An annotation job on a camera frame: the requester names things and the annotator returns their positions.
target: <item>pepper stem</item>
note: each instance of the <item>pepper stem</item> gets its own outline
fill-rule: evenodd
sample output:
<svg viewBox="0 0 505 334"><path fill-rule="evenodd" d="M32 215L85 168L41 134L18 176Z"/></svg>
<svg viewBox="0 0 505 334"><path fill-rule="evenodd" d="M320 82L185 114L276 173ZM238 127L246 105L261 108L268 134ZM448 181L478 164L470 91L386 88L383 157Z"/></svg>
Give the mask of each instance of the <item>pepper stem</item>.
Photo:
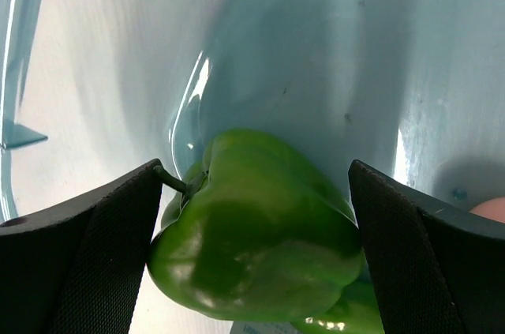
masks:
<svg viewBox="0 0 505 334"><path fill-rule="evenodd" d="M188 185L182 180L179 180L178 178L175 178L169 174L165 168L163 168L163 166L155 166L154 171L158 177L161 178L163 184L181 193L188 192Z"/></svg>

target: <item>pink object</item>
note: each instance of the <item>pink object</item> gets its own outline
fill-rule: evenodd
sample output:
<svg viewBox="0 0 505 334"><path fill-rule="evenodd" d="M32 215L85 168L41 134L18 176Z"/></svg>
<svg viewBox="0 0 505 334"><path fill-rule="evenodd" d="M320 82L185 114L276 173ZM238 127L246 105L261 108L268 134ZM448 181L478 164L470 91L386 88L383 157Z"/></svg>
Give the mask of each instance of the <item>pink object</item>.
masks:
<svg viewBox="0 0 505 334"><path fill-rule="evenodd" d="M483 202L470 210L473 214L505 223L505 197Z"/></svg>

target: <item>light blue plastic container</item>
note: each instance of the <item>light blue plastic container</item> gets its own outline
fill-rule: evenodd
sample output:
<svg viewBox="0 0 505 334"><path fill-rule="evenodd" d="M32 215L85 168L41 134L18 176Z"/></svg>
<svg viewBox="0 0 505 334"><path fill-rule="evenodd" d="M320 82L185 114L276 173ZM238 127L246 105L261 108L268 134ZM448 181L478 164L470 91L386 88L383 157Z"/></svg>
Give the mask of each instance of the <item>light blue plastic container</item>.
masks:
<svg viewBox="0 0 505 334"><path fill-rule="evenodd" d="M361 159L469 209L505 195L505 0L1 0L0 222L222 130L348 193ZM165 204L172 192L163 194ZM148 278L132 332L225 333Z"/></svg>

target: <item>dark speck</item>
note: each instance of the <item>dark speck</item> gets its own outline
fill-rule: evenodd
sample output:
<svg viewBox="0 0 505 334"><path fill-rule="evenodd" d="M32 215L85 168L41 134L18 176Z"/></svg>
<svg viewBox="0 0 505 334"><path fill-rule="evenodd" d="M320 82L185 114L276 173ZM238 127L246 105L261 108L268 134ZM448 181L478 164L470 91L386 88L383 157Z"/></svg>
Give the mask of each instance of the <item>dark speck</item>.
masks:
<svg viewBox="0 0 505 334"><path fill-rule="evenodd" d="M454 188L452 191L452 197L456 201L466 200L468 197L467 192L463 188Z"/></svg>

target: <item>green bell pepper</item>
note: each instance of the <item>green bell pepper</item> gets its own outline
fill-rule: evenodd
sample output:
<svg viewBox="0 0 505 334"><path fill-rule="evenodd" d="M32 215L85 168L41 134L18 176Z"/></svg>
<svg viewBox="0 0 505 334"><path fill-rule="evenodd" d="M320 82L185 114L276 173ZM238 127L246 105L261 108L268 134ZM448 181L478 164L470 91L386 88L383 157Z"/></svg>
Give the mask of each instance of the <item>green bell pepper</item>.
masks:
<svg viewBox="0 0 505 334"><path fill-rule="evenodd" d="M356 280L324 314L291 323L303 334L384 334L373 286Z"/></svg>
<svg viewBox="0 0 505 334"><path fill-rule="evenodd" d="M151 244L148 271L166 296L209 317L295 321L329 310L364 265L340 192L272 135L218 135L183 181Z"/></svg>

